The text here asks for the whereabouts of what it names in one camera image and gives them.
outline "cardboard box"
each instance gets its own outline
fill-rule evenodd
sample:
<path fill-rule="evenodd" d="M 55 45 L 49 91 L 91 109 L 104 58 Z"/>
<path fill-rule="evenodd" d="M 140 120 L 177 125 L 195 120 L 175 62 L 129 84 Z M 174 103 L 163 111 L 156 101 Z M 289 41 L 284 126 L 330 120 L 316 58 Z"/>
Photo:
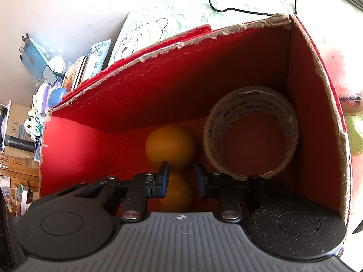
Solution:
<path fill-rule="evenodd" d="M 319 52 L 294 15 L 215 31 L 198 28 L 136 52 L 84 82 L 47 117 L 41 195 L 82 180 L 107 175 L 128 180 L 155 171 L 145 139 L 166 124 L 192 134 L 198 148 L 194 162 L 213 172 L 202 145 L 205 119 L 223 96 L 254 85 L 284 94 L 299 120 L 296 153 L 275 178 L 289 178 L 293 191 L 348 222 L 351 166 L 342 110 Z M 248 146 L 235 150 L 243 156 Z M 251 162 L 260 162 L 258 154 Z M 183 176 L 193 193 L 191 211 L 215 211 L 216 204 L 198 194 L 193 166 Z"/>
<path fill-rule="evenodd" d="M 9 117 L 8 117 L 8 125 L 6 129 L 7 135 L 27 141 L 32 141 L 32 138 L 30 137 L 29 134 L 25 132 L 24 129 L 24 121 L 29 117 L 28 116 L 29 110 L 31 110 L 31 108 L 13 102 L 11 103 Z M 23 151 L 9 146 L 5 146 L 4 155 L 12 157 L 22 157 L 22 158 L 34 157 L 33 152 Z"/>

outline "torn cardboard edge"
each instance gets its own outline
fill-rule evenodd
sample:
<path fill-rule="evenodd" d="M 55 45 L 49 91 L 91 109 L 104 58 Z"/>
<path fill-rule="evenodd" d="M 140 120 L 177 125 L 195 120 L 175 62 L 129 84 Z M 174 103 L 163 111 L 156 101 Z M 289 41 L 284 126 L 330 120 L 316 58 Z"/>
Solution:
<path fill-rule="evenodd" d="M 216 39 L 218 36 L 235 34 L 237 32 L 243 32 L 249 28 L 284 27 L 289 30 L 289 29 L 291 29 L 292 23 L 299 29 L 299 31 L 304 36 L 306 44 L 307 44 L 308 48 L 311 50 L 311 53 L 313 56 L 316 73 L 319 75 L 320 79 L 322 80 L 327 95 L 329 95 L 329 106 L 330 106 L 331 113 L 333 114 L 333 119 L 335 119 L 335 122 L 334 122 L 335 133 L 336 133 L 336 138 L 337 138 L 338 148 L 339 148 L 339 153 L 340 153 L 340 165 L 341 165 L 340 170 L 343 173 L 342 180 L 341 180 L 342 181 L 342 187 L 341 187 L 342 203 L 341 203 L 341 207 L 340 207 L 340 214 L 341 214 L 342 218 L 344 219 L 345 223 L 347 224 L 349 214 L 350 214 L 350 205 L 351 205 L 351 179 L 352 179 L 352 177 L 351 177 L 351 158 L 350 158 L 349 142 L 348 142 L 348 136 L 347 136 L 346 129 L 345 129 L 344 119 L 342 118 L 342 113 L 338 109 L 339 104 L 337 104 L 337 102 L 339 100 L 338 100 L 338 97 L 336 95 L 334 95 L 334 92 L 333 92 L 334 87 L 332 87 L 332 83 L 328 77 L 326 68 L 322 63 L 320 54 L 316 51 L 316 47 L 313 44 L 313 41 L 311 40 L 310 36 L 308 35 L 308 33 L 306 32 L 306 30 L 304 29 L 304 27 L 302 26 L 302 24 L 300 23 L 300 21 L 298 20 L 298 18 L 295 15 L 275 14 L 267 19 L 243 23 L 243 24 L 236 24 L 233 26 L 219 29 L 219 30 L 211 31 L 206 34 L 198 35 L 198 36 L 188 39 L 186 41 L 177 42 L 172 45 L 169 45 L 164 48 L 161 48 L 161 49 L 158 49 L 158 50 L 155 50 L 152 52 L 148 52 L 145 54 L 143 54 L 141 51 L 140 52 L 141 54 L 139 55 L 139 57 L 135 58 L 131 62 L 113 70 L 109 74 L 100 78 L 95 83 L 91 84 L 90 86 L 86 87 L 84 90 L 75 94 L 67 102 L 61 104 L 60 106 L 58 106 L 56 108 L 51 109 L 48 112 L 49 115 L 47 117 L 46 122 L 48 122 L 50 120 L 53 112 L 59 111 L 67 106 L 71 106 L 73 104 L 73 102 L 75 102 L 80 96 L 84 95 L 89 90 L 92 90 L 92 89 L 98 87 L 99 85 L 101 85 L 104 81 L 106 81 L 110 77 L 117 76 L 123 70 L 125 70 L 125 69 L 129 68 L 130 66 L 133 66 L 137 63 L 144 62 L 147 59 L 157 57 L 160 54 L 167 53 L 176 48 L 180 49 L 184 46 L 198 44 L 199 42 L 201 42 L 205 39 Z M 151 47 L 155 47 L 161 43 L 162 42 L 158 42 L 154 45 L 148 46 L 145 50 L 147 50 Z M 84 105 L 75 106 L 74 112 L 76 113 L 76 111 L 81 109 L 83 106 Z"/>

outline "metal screw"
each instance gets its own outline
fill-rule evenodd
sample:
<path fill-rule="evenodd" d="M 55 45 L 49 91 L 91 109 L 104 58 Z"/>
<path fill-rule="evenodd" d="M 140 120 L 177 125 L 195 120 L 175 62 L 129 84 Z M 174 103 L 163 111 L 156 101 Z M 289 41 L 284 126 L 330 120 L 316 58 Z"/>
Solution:
<path fill-rule="evenodd" d="M 122 217 L 127 220 L 135 220 L 139 218 L 140 213 L 138 211 L 130 210 L 122 213 Z"/>
<path fill-rule="evenodd" d="M 235 220 L 238 217 L 239 217 L 239 214 L 236 211 L 228 210 L 228 211 L 222 212 L 222 218 L 226 219 L 226 220 Z"/>

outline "cartoon dog print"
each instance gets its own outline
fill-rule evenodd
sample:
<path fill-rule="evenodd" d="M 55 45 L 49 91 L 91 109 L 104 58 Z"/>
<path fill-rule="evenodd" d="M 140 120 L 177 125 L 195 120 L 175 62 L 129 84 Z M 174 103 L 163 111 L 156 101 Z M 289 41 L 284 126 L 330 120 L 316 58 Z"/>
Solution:
<path fill-rule="evenodd" d="M 143 24 L 135 30 L 129 31 L 122 39 L 119 48 L 117 48 L 114 62 L 160 41 L 163 30 L 168 22 L 166 18 L 161 18 L 155 22 Z"/>

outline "yellow ball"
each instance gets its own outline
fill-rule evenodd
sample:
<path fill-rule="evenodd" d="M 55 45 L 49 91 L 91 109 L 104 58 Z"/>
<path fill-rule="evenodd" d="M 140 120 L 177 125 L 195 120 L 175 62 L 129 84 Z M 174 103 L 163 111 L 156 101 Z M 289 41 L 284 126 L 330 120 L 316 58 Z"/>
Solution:
<path fill-rule="evenodd" d="M 146 157 L 157 169 L 163 161 L 167 161 L 171 171 L 181 171 L 193 160 L 195 152 L 192 136 L 176 126 L 155 129 L 145 142 Z"/>

